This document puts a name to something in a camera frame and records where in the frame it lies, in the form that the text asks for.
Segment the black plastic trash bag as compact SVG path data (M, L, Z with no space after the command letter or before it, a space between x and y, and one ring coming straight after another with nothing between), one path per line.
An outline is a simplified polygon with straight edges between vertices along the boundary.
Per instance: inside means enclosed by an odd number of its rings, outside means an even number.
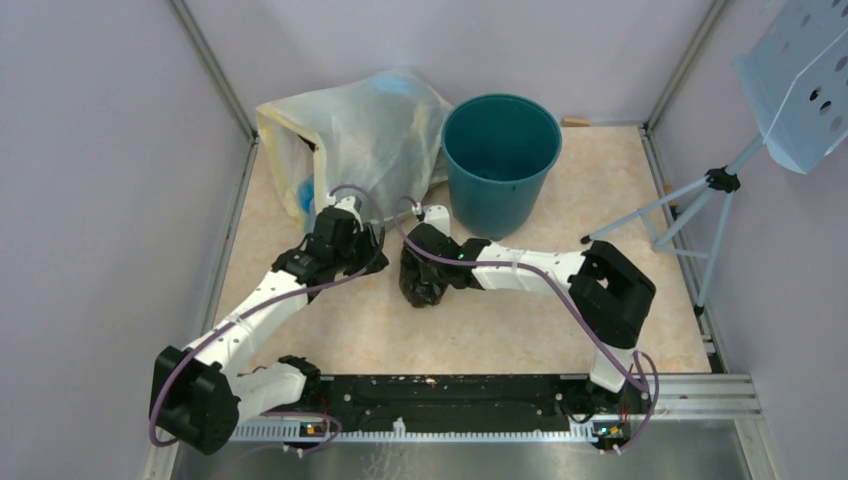
M401 252L399 288L412 307L438 305L455 282L455 274L448 265L421 259L411 250Z

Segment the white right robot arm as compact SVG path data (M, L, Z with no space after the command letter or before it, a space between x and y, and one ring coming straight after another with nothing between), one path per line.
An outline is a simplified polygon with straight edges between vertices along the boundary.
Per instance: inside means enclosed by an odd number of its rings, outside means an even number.
M648 391L636 354L656 286L619 249L596 241L584 251L549 253L508 248L487 239L458 244L430 223L404 235L403 256L415 287L516 290L554 295L596 347L586 385L589 404L612 412L627 397L625 384Z

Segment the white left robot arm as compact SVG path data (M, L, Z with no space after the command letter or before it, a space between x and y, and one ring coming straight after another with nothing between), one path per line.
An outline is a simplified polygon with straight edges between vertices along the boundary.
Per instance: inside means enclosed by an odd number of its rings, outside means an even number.
M244 368L289 317L317 295L384 269L388 260L373 225L362 221L353 196L316 217L314 229L280 254L261 282L217 326L183 348L169 346L154 364L149 436L157 447L183 442L210 455L237 426L288 405L308 413L320 386L310 366L283 360L254 373Z

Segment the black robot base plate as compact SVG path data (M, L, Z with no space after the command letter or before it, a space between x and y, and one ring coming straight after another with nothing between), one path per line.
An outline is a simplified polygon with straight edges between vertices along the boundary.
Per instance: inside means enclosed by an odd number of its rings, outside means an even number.
M292 404L338 419L346 433L565 433L590 421L647 412L631 384L611 393L585 375L336 375L311 378Z

